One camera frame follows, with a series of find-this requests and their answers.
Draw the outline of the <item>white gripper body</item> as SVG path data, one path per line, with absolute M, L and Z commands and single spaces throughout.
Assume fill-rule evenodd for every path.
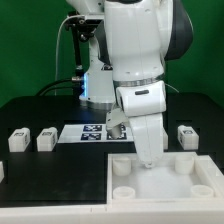
M 129 123 L 140 163 L 155 165 L 163 156 L 162 114 L 130 117 Z

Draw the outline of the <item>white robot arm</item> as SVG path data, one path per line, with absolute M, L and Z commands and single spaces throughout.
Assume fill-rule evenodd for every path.
M 163 155 L 165 62 L 178 59 L 193 40 L 181 0 L 66 0 L 89 40 L 90 68 L 81 102 L 108 108 L 113 138 L 130 126 L 138 158 L 147 167 Z

